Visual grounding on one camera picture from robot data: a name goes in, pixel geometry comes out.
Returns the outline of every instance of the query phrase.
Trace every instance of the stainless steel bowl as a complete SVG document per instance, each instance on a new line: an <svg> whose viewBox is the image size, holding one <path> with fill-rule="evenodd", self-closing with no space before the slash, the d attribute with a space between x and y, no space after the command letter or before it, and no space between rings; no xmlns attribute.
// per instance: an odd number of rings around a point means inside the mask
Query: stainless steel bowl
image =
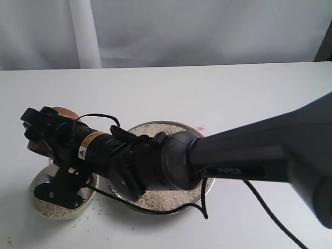
<svg viewBox="0 0 332 249"><path fill-rule="evenodd" d="M179 126L183 129L185 129L186 131L189 131L191 132L192 134L196 135L197 137L204 137L200 132L198 132L197 130L195 130L194 128L192 127L189 127L185 124L182 124L182 123L178 123L178 122L172 122L172 121L152 121L152 122L147 122L147 123L143 123L143 124L139 124L138 126L135 126L131 129L129 129L128 131L129 132L132 132L134 130L136 130L137 128L141 128L141 127L144 127L144 126L148 126L148 125L152 125L152 124L156 124L156 123L160 123L160 124L168 124L168 125L174 125L174 126ZM116 196L116 197L119 197L119 198L122 198L121 195L119 193L116 193L116 190L114 187L112 187L112 184L108 181L107 181L107 185L109 187L109 189L111 190L111 192ZM215 182L215 178L211 179L210 182L208 183L208 185L206 186L206 190L205 190L205 196L210 192L210 190L212 189L212 186ZM192 200L192 203L195 203L195 204L198 204L201 202L201 197L197 197L195 199Z"/></svg>

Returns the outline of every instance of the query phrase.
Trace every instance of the warning label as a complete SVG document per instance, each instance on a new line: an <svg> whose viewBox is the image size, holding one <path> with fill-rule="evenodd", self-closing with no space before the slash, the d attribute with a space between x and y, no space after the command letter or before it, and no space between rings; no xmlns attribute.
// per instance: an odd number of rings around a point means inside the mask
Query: warning label
<svg viewBox="0 0 332 249"><path fill-rule="evenodd" d="M85 160L85 155L88 149L89 144L94 140L97 136L104 134L102 131L95 131L90 133L85 137L85 139L82 141L79 149L78 149L78 158Z"/></svg>

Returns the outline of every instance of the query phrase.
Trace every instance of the white table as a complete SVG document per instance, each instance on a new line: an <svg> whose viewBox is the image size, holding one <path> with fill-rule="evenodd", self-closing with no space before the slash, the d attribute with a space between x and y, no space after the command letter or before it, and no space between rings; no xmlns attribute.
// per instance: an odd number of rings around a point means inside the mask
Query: white table
<svg viewBox="0 0 332 249"><path fill-rule="evenodd" d="M26 149L20 117L27 107L63 106L79 115L114 115L124 128L173 120L205 127L203 134L210 135L295 110L331 92L332 63L12 71L0 72L0 84L0 248L10 247L8 237L13 248L25 249L297 248L235 180L216 181L207 197L208 220L195 209L167 217L139 214L104 198L95 198L83 217L72 221L38 218L26 191L47 159ZM84 121L104 131L110 125L102 118ZM290 185L254 185L309 248L332 247L332 231L319 224Z"/></svg>

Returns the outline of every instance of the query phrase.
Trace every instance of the white curtain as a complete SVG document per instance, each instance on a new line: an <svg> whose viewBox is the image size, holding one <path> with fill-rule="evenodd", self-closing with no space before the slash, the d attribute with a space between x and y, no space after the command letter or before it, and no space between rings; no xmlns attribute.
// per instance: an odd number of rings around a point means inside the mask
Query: white curtain
<svg viewBox="0 0 332 249"><path fill-rule="evenodd" d="M0 70L312 61L331 0L0 0Z"/></svg>

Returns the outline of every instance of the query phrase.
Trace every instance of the orange label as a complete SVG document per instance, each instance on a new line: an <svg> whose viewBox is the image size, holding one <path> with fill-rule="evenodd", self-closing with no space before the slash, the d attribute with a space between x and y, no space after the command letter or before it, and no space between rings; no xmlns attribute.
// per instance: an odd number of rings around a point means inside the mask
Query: orange label
<svg viewBox="0 0 332 249"><path fill-rule="evenodd" d="M90 133L85 137L85 139L81 143L81 147L88 148L89 144L94 140L97 136L104 134L102 131L95 131Z"/></svg>

